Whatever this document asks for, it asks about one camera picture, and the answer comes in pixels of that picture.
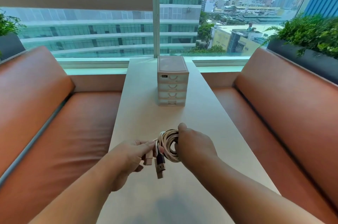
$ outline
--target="plastic drawer organizer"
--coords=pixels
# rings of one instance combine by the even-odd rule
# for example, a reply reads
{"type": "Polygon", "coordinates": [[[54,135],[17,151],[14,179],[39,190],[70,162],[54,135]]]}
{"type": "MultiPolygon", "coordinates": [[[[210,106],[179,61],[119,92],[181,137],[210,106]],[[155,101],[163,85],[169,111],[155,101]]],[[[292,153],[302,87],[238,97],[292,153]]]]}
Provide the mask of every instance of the plastic drawer organizer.
{"type": "Polygon", "coordinates": [[[189,71],[183,56],[160,56],[157,63],[159,106],[185,106],[189,71]]]}

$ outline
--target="drawer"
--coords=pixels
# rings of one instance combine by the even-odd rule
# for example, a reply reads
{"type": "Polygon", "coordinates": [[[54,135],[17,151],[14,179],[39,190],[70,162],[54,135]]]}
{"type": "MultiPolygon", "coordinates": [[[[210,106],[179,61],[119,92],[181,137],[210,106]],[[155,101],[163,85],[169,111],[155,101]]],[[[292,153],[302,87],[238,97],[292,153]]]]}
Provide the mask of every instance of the drawer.
{"type": "Polygon", "coordinates": [[[185,99],[158,99],[159,106],[185,106],[185,99]]]}
{"type": "Polygon", "coordinates": [[[157,77],[158,82],[188,82],[188,74],[161,74],[157,77]]]}
{"type": "Polygon", "coordinates": [[[177,92],[169,92],[169,91],[159,91],[158,98],[161,99],[185,99],[187,97],[186,91],[177,91],[177,92]]]}
{"type": "Polygon", "coordinates": [[[187,91],[187,83],[158,83],[158,91],[187,91]]]}

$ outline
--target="brown leather sofa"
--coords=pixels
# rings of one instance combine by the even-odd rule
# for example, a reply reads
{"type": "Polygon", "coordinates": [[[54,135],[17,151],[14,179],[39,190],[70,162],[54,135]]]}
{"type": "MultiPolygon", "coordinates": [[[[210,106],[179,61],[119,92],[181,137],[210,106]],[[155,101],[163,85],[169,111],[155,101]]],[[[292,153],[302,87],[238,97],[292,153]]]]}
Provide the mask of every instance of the brown leather sofa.
{"type": "Polygon", "coordinates": [[[12,169],[0,187],[0,223],[28,223],[108,152],[121,92],[74,87],[45,47],[0,65],[0,176],[12,169]]]}
{"type": "Polygon", "coordinates": [[[281,195],[338,223],[338,87],[257,49],[213,92],[281,195]]]}

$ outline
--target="table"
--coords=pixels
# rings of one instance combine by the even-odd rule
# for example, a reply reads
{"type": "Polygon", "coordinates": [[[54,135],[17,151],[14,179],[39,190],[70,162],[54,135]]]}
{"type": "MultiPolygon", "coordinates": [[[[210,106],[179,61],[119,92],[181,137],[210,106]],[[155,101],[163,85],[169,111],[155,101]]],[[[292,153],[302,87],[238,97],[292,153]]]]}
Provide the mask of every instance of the table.
{"type": "MultiPolygon", "coordinates": [[[[185,122],[207,134],[227,164],[278,192],[257,158],[193,62],[185,107],[156,104],[157,59],[131,59],[109,150],[126,139],[151,140],[185,122]]],[[[132,173],[125,186],[110,194],[99,224],[233,223],[222,206],[182,163],[166,161],[158,180],[154,163],[132,173]]]]}

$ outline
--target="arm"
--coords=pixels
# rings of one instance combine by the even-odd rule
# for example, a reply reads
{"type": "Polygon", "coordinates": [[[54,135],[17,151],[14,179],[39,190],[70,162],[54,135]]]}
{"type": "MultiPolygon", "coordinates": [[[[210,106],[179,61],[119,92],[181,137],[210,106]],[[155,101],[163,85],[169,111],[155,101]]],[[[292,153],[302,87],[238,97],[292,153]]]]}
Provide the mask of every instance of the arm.
{"type": "Polygon", "coordinates": [[[96,223],[110,192],[122,188],[129,174],[143,169],[140,165],[142,157],[154,146],[154,141],[124,142],[116,146],[55,198],[30,224],[96,223]]]}
{"type": "Polygon", "coordinates": [[[222,162],[208,136],[180,124],[178,141],[176,150],[183,164],[235,223],[322,223],[291,201],[222,162]]]}

